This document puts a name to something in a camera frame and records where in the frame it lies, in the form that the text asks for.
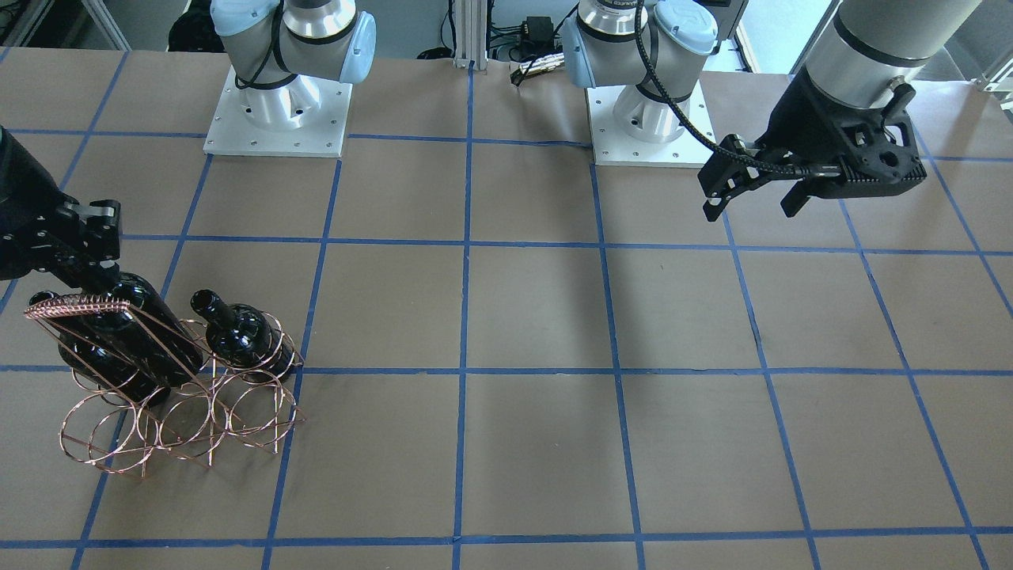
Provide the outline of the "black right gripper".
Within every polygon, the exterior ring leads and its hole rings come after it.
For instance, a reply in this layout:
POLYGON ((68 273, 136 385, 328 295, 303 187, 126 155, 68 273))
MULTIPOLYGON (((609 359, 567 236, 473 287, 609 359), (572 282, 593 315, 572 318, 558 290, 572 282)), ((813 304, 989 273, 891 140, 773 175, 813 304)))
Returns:
POLYGON ((81 203, 7 129, 1 147, 1 278, 51 273, 88 295, 120 280, 120 202, 81 203))

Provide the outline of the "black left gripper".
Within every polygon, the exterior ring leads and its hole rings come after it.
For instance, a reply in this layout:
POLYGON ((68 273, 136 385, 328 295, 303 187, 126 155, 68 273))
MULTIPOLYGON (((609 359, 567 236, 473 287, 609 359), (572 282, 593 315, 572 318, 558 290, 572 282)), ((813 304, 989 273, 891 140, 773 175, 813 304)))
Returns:
MULTIPOLYGON (((780 201, 788 218, 795 217, 811 197, 845 199, 893 197, 927 178, 907 105, 915 88, 902 82, 882 107, 851 108, 819 90, 810 73, 793 78, 771 112, 766 132, 757 140, 761 160, 782 160, 790 153, 796 163, 815 170, 817 165, 840 166, 838 177, 815 177, 793 184, 780 201)), ((709 222, 719 219, 731 199, 757 190, 785 173, 764 172, 738 158, 752 158, 738 135, 727 135, 697 174, 709 222)))

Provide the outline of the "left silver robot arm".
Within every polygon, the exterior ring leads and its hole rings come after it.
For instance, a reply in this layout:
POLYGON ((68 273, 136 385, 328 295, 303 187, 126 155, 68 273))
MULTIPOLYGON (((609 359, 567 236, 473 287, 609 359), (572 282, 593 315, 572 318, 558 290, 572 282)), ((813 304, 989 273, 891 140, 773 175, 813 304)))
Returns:
POLYGON ((576 86, 619 86, 633 138, 691 135, 710 150, 698 173, 716 220, 743 192, 792 181, 781 207, 897 197, 926 180, 907 107, 912 80, 977 9, 976 1, 843 1, 753 143, 713 142, 685 109, 719 23, 695 1, 580 1, 561 25, 576 86))

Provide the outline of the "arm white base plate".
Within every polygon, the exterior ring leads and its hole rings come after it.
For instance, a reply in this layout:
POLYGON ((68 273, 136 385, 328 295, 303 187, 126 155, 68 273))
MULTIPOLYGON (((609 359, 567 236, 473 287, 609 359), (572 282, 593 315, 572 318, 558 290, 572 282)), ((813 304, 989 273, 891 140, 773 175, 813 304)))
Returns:
POLYGON ((699 169, 711 151, 672 109, 634 86, 586 88, 594 162, 605 166, 699 169))
POLYGON ((340 158, 352 85, 297 76, 271 90, 239 89, 229 70, 203 151, 251 158, 340 158))

